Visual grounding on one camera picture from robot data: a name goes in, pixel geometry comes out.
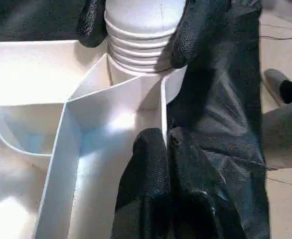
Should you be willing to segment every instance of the white compartment divider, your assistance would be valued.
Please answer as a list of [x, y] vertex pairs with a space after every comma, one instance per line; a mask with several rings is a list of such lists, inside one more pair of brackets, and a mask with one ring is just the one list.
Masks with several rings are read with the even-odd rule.
[[34, 238], [67, 238], [82, 133], [65, 104], [55, 139]]
[[106, 74], [92, 69], [64, 107], [36, 239], [111, 237], [118, 184], [134, 139], [145, 128], [167, 129], [166, 104], [178, 94], [185, 72], [127, 73], [108, 88], [95, 82], [97, 87], [87, 94], [84, 85], [92, 85], [90, 81], [113, 83], [117, 77], [117, 66], [105, 58], [96, 66], [115, 69]]

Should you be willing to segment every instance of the shoe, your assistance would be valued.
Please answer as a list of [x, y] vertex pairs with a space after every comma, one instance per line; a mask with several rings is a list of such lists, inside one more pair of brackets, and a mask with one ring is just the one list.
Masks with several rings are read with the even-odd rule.
[[290, 80], [282, 72], [275, 69], [266, 70], [264, 72], [264, 77], [262, 78], [262, 82], [279, 106], [286, 105], [280, 95], [280, 85], [283, 81]]

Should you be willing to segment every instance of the floor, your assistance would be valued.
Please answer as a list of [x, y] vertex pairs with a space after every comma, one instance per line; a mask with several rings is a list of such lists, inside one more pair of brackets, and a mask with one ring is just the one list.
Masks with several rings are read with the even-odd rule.
[[[292, 23], [277, 18], [269, 12], [261, 17], [261, 35], [280, 38], [292, 37]], [[292, 80], [292, 40], [261, 40], [262, 71], [275, 68], [284, 72]], [[263, 113], [278, 108], [278, 105], [262, 86]], [[271, 232], [273, 239], [292, 239], [292, 166], [285, 159], [276, 156], [279, 170], [269, 171], [267, 191], [271, 210]]]

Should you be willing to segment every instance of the white plastic part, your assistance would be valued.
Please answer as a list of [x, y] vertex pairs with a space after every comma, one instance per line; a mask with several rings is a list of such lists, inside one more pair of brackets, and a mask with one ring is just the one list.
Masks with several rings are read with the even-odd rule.
[[[106, 1], [104, 19], [110, 36], [109, 53], [114, 60], [136, 72], [156, 73], [171, 68], [171, 37], [185, 3], [185, 0]], [[155, 56], [146, 57], [146, 53]]]
[[[26, 45], [31, 51], [31, 43]], [[38, 44], [33, 47], [35, 56], [40, 54]], [[136, 135], [159, 127], [167, 143], [166, 104], [178, 94], [185, 68], [134, 72], [102, 49], [63, 104], [26, 105], [17, 100], [15, 105], [24, 104], [0, 106], [2, 147], [26, 165], [46, 170], [49, 163], [35, 239], [110, 238], [119, 179]], [[42, 138], [46, 146], [30, 138]]]
[[110, 238], [118, 184], [134, 139], [145, 128], [167, 129], [166, 104], [178, 94], [184, 72], [185, 68], [166, 75], [132, 76], [70, 99], [60, 122], [34, 238]]

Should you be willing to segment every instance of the white cylindrical object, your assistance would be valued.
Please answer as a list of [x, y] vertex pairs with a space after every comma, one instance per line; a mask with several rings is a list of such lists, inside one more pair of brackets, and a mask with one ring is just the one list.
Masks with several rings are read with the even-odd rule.
[[184, 6], [185, 0], [106, 1], [104, 18], [111, 57], [130, 71], [156, 73], [170, 69], [170, 39]]

